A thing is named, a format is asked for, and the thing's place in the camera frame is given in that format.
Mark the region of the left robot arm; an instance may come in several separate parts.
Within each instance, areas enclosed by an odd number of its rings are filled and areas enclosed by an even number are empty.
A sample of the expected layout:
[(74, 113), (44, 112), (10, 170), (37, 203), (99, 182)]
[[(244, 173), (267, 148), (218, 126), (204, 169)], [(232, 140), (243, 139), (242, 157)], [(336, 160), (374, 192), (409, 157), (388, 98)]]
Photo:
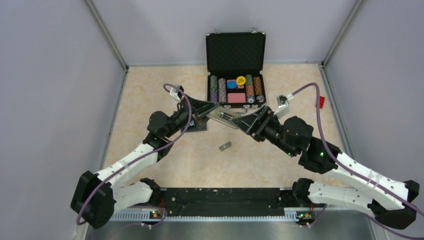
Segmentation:
[(146, 138), (129, 154), (95, 173), (84, 172), (77, 183), (70, 207), (77, 213), (77, 225), (89, 224), (94, 229), (104, 226), (111, 217), (137, 204), (154, 207), (160, 202), (159, 186), (144, 178), (125, 184), (146, 167), (164, 158), (174, 145), (169, 138), (184, 134), (192, 121), (202, 121), (215, 110), (217, 102), (183, 97), (172, 115), (153, 112), (148, 120)]

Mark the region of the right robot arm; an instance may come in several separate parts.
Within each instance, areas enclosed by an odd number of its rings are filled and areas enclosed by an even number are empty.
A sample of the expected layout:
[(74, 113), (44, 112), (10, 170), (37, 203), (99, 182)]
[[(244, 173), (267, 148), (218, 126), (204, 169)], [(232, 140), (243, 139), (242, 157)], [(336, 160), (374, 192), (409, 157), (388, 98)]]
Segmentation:
[(308, 178), (293, 184), (293, 200), (299, 206), (325, 204), (361, 212), (378, 223), (404, 230), (417, 218), (412, 201), (420, 186), (413, 180), (395, 181), (360, 164), (339, 147), (313, 136), (313, 127), (292, 116), (280, 123), (269, 107), (235, 117), (232, 123), (257, 142), (269, 141), (314, 173), (341, 180), (336, 187)]

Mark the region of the grey remote battery cover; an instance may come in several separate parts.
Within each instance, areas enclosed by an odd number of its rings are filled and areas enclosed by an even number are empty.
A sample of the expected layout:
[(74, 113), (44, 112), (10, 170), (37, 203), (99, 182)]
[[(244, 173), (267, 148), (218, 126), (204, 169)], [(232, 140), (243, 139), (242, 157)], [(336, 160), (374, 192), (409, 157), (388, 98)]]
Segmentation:
[(231, 146), (232, 146), (232, 143), (230, 141), (228, 141), (228, 142), (222, 144), (221, 146), (219, 146), (219, 150), (222, 152), (222, 151), (225, 151), (226, 149), (228, 149)]

